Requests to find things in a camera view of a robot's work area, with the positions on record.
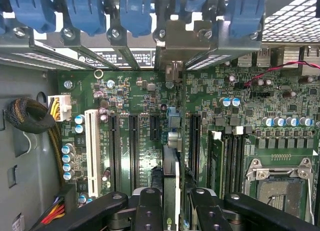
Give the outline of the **installed labelled RAM stick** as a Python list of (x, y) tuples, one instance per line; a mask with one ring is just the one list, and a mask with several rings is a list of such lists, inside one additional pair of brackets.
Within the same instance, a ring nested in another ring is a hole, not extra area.
[(208, 157), (207, 157), (207, 181), (206, 185), (212, 189), (218, 198), (223, 193), (223, 162), (224, 143), (220, 131), (208, 132)]

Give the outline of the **black RAM slot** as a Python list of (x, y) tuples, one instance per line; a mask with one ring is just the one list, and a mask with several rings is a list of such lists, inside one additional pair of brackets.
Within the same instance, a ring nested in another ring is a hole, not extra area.
[(244, 163), (244, 146), (245, 146), (245, 136), (244, 135), (236, 135), (236, 161), (235, 161), (235, 177), (234, 177), (234, 191), (241, 192), (242, 191), (242, 174), (243, 174), (243, 163)]
[(227, 136), (226, 146), (226, 171), (224, 193), (228, 194), (233, 189), (233, 163), (234, 163), (234, 140), (231, 135)]

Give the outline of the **long black expansion slot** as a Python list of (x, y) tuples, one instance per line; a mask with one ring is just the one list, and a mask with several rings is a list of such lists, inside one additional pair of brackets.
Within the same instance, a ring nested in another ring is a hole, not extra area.
[(199, 159), (201, 143), (201, 115), (191, 114), (189, 119), (189, 167), (195, 182), (199, 177)]
[(116, 114), (108, 116), (109, 129), (109, 152), (110, 152), (110, 169), (111, 169), (111, 188), (114, 191), (121, 189), (121, 153), (120, 153), (120, 136), (119, 121)]
[(130, 181), (131, 190), (139, 186), (139, 115), (130, 114), (129, 120), (129, 154), (130, 154)]

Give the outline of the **CPU socket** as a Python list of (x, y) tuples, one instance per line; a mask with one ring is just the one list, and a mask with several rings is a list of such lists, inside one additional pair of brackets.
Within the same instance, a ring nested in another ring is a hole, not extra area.
[[(305, 220), (308, 214), (308, 181), (305, 165), (312, 162), (304, 157), (299, 164), (289, 166), (266, 166), (253, 158), (245, 174), (243, 192), (273, 208)], [(314, 169), (312, 187), (312, 209)]]

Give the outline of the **white expansion slot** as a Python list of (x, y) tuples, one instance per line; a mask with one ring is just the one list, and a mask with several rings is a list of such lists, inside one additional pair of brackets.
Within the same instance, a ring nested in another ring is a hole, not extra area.
[(88, 109), (84, 116), (88, 195), (97, 198), (102, 188), (99, 112), (97, 109)]

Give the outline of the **short black expansion slot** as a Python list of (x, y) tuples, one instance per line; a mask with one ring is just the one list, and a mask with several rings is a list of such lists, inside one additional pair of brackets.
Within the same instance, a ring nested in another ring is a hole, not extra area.
[(160, 116), (158, 114), (151, 114), (149, 118), (150, 139), (158, 141), (160, 139)]

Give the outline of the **metal locking lever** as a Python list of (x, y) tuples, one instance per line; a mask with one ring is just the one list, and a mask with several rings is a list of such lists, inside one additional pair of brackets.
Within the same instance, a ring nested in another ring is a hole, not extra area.
[(307, 205), (306, 208), (308, 210), (308, 214), (305, 214), (305, 221), (308, 221), (312, 225), (315, 224), (315, 216), (312, 206), (312, 193), (313, 193), (313, 178), (314, 178), (314, 171), (312, 169), (311, 163), (307, 163), (305, 165), (305, 172), (306, 172), (306, 180), (307, 180)]

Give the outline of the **green motherboard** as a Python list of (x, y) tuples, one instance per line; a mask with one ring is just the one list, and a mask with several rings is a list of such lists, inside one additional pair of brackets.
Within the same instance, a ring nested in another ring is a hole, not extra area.
[[(209, 131), (222, 133), (225, 194), (227, 136), (233, 137), (235, 188), (236, 137), (244, 135), (242, 191), (253, 158), (264, 166), (298, 165), (309, 158), (314, 169), (314, 225), (320, 227), (320, 76), (283, 76), (290, 62), (263, 70), (253, 67), (217, 66), (187, 70), (187, 112), (201, 115), (201, 148), (197, 183), (188, 184), (189, 215), (183, 231), (192, 231), (190, 190), (207, 188)], [(71, 120), (60, 122), (62, 178), (75, 185), (78, 205), (84, 206), (112, 189), (109, 115), (118, 117), (120, 191), (128, 196), (144, 187), (163, 194), (163, 146), (166, 141), (166, 108), (171, 97), (164, 71), (61, 71), (60, 95), (71, 97)], [(85, 111), (98, 110), (101, 192), (88, 194)], [(138, 187), (131, 190), (129, 115), (139, 116)], [(150, 139), (150, 115), (160, 118), (160, 139)]]

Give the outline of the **grey power supply with label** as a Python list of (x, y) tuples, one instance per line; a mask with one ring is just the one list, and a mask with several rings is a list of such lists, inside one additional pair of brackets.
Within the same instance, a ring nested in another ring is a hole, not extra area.
[(23, 134), (3, 119), (3, 111), (19, 97), (46, 105), (47, 96), (57, 92), (54, 71), (0, 65), (0, 231), (18, 224), (28, 231), (59, 191), (48, 134)]

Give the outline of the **white power connector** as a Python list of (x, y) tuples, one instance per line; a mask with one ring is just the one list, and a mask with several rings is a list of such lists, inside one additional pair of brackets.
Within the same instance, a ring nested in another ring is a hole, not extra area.
[(49, 114), (56, 122), (70, 121), (72, 118), (72, 105), (70, 95), (48, 96)]

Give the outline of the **metal slot cover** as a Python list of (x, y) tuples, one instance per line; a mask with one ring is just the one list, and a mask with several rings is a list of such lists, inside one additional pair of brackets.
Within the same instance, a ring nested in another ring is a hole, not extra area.
[(139, 70), (140, 66), (128, 47), (127, 30), (121, 25), (112, 25), (107, 31), (107, 37), (112, 49), (122, 56), (129, 67), (133, 70)]
[(76, 28), (71, 27), (63, 27), (60, 31), (61, 38), (63, 40), (63, 44), (66, 48), (69, 48), (78, 54), (89, 57), (94, 61), (98, 61), (101, 64), (107, 66), (112, 70), (118, 70), (119, 67), (114, 65), (113, 63), (106, 60), (101, 55), (95, 53), (90, 50), (88, 47), (82, 45), (81, 43), (81, 31)]
[(214, 47), (190, 59), (185, 67), (188, 71), (201, 70), (232, 61), (249, 53), (257, 52), (262, 45), (263, 20), (261, 19), (251, 33), (243, 37), (229, 35), (230, 21), (218, 21), (218, 36)]
[(0, 35), (0, 61), (47, 70), (95, 69), (36, 41), (33, 30), (27, 27), (15, 27)]

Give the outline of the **metal rear port block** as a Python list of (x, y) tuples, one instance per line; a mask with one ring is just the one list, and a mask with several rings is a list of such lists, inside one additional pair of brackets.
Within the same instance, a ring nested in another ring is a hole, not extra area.
[(238, 67), (261, 71), (294, 61), (305, 61), (308, 64), (287, 65), (280, 70), (282, 76), (320, 76), (320, 44), (265, 46), (258, 52), (233, 60), (232, 63)]

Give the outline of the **blue slot retaining clip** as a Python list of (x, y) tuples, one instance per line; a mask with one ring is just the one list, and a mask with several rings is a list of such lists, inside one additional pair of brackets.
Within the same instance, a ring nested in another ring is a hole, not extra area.
[(119, 0), (120, 24), (134, 38), (147, 36), (151, 33), (152, 0)]
[(242, 38), (257, 31), (265, 11), (265, 0), (228, 0), (224, 20), (228, 35)]
[(66, 4), (73, 27), (89, 36), (106, 33), (107, 24), (102, 0), (66, 0)]
[(56, 30), (56, 14), (51, 0), (9, 0), (16, 19), (38, 33)]
[(201, 12), (207, 0), (174, 0), (175, 15), (186, 15), (193, 12)]

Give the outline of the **open dark grey PC case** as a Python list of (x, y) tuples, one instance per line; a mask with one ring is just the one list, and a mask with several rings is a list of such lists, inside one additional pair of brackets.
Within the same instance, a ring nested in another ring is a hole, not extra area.
[[(106, 68), (112, 70), (100, 62), (94, 61), (64, 46), (60, 33), (61, 29), (75, 27), (71, 23), (67, 1), (51, 1), (53, 2), (56, 15), (56, 30), (49, 33), (38, 33), (33, 28), (26, 26), (16, 19), (10, 0), (0, 0), (0, 35), (17, 27), (30, 28), (33, 30), (33, 36), (36, 41), (55, 49), (56, 52), (91, 65), (94, 69)], [(127, 31), (127, 46), (139, 64), (140, 69), (155, 69), (156, 41), (154, 40), (154, 35), (168, 20), (185, 22), (185, 28), (188, 31), (193, 30), (196, 21), (210, 21), (212, 23), (210, 50), (214, 47), (214, 43), (218, 37), (218, 21), (225, 21), (226, 7), (229, 0), (207, 0), (200, 12), (183, 15), (174, 14), (174, 1), (151, 0), (150, 16), (152, 23), (149, 35), (133, 37)], [(81, 43), (96, 54), (104, 57), (110, 63), (116, 65), (118, 69), (132, 69), (122, 56), (113, 50), (107, 35), (111, 26), (121, 26), (120, 0), (102, 0), (102, 4), (106, 17), (106, 32), (89, 36), (80, 30)], [(263, 20), (263, 24), (260, 33), (260, 50), (265, 46), (320, 45), (320, 0), (265, 0), (264, 14), (261, 20)], [(9, 64), (9, 62), (4, 61), (0, 61), (0, 64), (16, 67), (33, 67)]]

